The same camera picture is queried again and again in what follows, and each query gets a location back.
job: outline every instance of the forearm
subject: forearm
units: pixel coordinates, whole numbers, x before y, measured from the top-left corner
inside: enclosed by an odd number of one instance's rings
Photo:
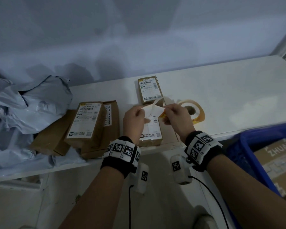
[[[120,171],[103,167],[59,229],[112,228],[123,183]]]
[[[286,201],[248,175],[224,155],[207,171],[244,228],[286,228]]]

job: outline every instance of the white wall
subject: white wall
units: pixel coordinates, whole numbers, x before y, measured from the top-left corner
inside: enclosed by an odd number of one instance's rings
[[[286,0],[0,0],[0,72],[79,85],[266,56],[285,35]]]

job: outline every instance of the person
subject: person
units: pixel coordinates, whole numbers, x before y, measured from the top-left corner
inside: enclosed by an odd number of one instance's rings
[[[131,108],[123,118],[123,139],[138,144],[144,127],[142,106]],[[195,131],[188,111],[177,105],[165,106],[166,125],[171,125],[183,143]],[[104,164],[60,229],[112,228],[122,186],[130,171]],[[206,170],[243,228],[286,229],[286,201],[244,172],[224,154],[214,156]]]

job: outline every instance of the black cable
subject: black cable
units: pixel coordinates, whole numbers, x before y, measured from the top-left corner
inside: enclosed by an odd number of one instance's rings
[[[130,204],[130,188],[132,188],[133,185],[131,185],[128,189],[128,199],[129,199],[129,229],[131,229],[131,204]]]
[[[227,228],[229,229],[228,222],[227,222],[226,216],[225,216],[225,214],[224,214],[224,211],[222,210],[221,205],[219,204],[217,198],[216,198],[215,195],[212,193],[212,191],[211,191],[202,181],[200,181],[198,178],[193,177],[193,176],[188,176],[188,177],[189,177],[189,178],[194,178],[194,179],[196,179],[196,180],[199,181],[202,185],[204,185],[205,188],[208,189],[208,191],[211,193],[211,195],[213,196],[213,198],[216,200],[217,204],[219,205],[219,208],[220,208],[220,210],[221,210],[221,213],[222,213],[222,215],[224,216],[224,219],[225,219],[225,223],[226,223],[226,225],[227,225]]]

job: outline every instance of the blue bin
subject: blue bin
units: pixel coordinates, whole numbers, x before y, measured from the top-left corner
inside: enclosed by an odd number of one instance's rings
[[[250,129],[237,136],[237,142],[227,148],[228,158],[274,193],[281,196],[253,152],[286,138],[286,123]],[[241,228],[233,215],[232,218],[236,227]]]

